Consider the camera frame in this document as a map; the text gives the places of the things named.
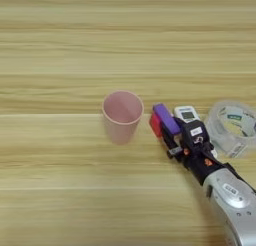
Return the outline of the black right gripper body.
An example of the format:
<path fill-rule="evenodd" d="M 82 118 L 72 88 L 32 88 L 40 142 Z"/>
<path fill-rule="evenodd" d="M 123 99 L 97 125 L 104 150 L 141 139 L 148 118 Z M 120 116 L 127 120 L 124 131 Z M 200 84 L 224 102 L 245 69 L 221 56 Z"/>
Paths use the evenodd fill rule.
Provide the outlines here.
<path fill-rule="evenodd" d="M 182 148 L 181 153 L 169 154 L 167 150 L 167 156 L 170 159 L 175 158 L 178 163 L 181 163 L 189 170 L 200 185 L 203 185 L 210 174 L 226 168 L 226 165 L 219 162 L 211 153 L 213 145 L 209 141 L 192 145 L 181 142 L 181 145 L 178 146 Z"/>

